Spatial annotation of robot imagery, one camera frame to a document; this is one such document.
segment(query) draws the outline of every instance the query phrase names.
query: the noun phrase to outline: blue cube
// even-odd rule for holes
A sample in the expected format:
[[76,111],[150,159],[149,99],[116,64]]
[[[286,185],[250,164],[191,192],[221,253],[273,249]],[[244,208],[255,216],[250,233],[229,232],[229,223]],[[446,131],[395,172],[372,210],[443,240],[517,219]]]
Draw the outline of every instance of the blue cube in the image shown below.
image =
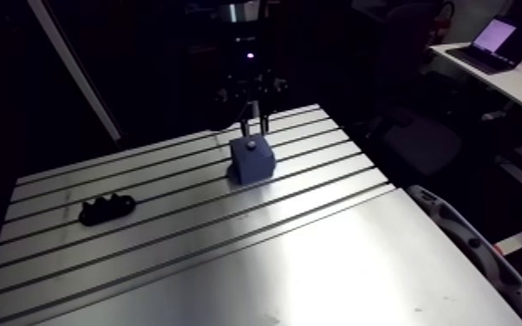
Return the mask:
[[270,178],[275,169],[275,155],[261,134],[231,140],[232,166],[229,171],[240,185]]

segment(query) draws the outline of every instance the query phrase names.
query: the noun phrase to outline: laptop screen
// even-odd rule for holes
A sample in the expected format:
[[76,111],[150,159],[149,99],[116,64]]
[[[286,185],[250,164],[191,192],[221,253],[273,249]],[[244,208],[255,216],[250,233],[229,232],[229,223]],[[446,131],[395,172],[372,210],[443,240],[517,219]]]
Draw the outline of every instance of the laptop screen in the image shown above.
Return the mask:
[[486,52],[496,52],[505,40],[512,35],[516,27],[509,23],[504,23],[498,19],[493,19],[484,30],[475,38],[473,45]]
[[472,42],[472,47],[511,65],[522,61],[522,28],[494,18]]

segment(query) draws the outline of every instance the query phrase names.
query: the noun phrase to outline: metal surface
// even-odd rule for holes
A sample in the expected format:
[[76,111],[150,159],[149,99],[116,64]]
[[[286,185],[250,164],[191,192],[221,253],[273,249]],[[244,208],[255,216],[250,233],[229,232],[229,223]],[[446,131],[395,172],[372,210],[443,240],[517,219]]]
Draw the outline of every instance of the metal surface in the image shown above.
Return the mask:
[[[21,178],[0,325],[521,324],[324,111],[271,126],[277,167],[249,186],[225,177],[238,124]],[[135,211],[77,223],[111,192]]]
[[87,77],[85,77],[81,71],[77,60],[73,57],[73,54],[65,43],[65,40],[63,40],[61,33],[59,33],[59,30],[51,18],[49,11],[44,6],[44,3],[42,3],[42,0],[29,0],[29,5],[35,13],[36,19],[41,24],[42,29],[53,44],[53,47],[55,47],[56,52],[61,57],[65,67],[67,67],[67,70],[77,83],[77,86],[83,95],[85,95],[89,106],[95,111],[95,114],[97,114],[101,124],[103,124],[105,129],[108,131],[111,139],[117,142],[121,138],[121,133],[117,124],[113,121],[108,111],[103,106],[103,103],[101,103],[97,94],[89,84]]
[[522,325],[402,190],[317,219],[42,325]]
[[[225,177],[238,124],[21,178],[0,235],[0,324],[79,309],[394,189],[318,107],[271,126],[276,170],[249,186]],[[135,211],[77,223],[83,201],[111,192],[133,196]]]

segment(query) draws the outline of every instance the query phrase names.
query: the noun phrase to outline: laptop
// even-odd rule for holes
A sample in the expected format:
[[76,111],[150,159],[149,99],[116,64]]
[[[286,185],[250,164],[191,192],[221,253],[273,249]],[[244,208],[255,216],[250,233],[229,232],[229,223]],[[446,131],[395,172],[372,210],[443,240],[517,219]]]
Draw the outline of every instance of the laptop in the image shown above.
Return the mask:
[[497,16],[471,45],[446,52],[488,75],[512,70],[522,62],[522,28]]

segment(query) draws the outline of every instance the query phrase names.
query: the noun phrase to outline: black object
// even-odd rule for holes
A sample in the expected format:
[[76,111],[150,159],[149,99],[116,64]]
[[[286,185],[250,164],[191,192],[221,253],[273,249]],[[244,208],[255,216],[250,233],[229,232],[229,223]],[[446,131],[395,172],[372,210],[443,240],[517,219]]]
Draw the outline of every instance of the black object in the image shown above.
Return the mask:
[[132,196],[119,196],[114,193],[109,200],[99,197],[93,204],[83,203],[79,222],[85,226],[98,225],[128,215],[134,210],[135,205]]
[[[501,27],[494,26],[494,24],[509,26],[513,30],[507,35],[505,30],[501,30]],[[497,38],[502,38],[500,44],[493,41]],[[509,19],[496,16],[478,34],[471,45],[460,49],[450,49],[447,53],[489,75],[512,70],[522,62],[522,26],[518,26]]]

